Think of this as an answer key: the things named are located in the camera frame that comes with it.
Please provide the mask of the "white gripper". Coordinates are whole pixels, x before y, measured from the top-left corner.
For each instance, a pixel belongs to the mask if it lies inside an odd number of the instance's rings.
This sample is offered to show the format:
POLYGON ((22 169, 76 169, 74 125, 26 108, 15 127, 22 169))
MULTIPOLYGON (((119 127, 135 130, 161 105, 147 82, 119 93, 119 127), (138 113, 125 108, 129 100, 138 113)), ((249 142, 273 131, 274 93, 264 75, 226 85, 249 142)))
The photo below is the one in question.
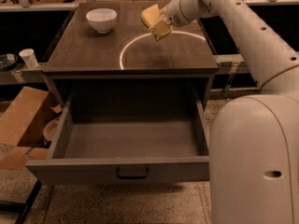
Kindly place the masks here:
POLYGON ((169 35, 173 30, 172 24, 181 27, 199 19, 208 11, 208 6, 203 0, 172 0, 165 7, 165 13, 163 9, 159 10, 159 20, 149 28, 156 40, 169 35))

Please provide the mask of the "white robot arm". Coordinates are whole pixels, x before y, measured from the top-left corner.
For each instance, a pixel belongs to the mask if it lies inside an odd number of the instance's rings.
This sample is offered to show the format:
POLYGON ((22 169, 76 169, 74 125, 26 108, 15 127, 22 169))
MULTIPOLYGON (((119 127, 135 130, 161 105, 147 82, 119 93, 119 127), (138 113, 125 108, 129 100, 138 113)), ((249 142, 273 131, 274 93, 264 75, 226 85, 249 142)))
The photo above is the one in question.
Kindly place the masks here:
POLYGON ((260 89, 226 104, 209 137, 213 224, 299 224, 298 55, 244 0, 172 0, 142 20, 157 38, 221 17, 260 89))

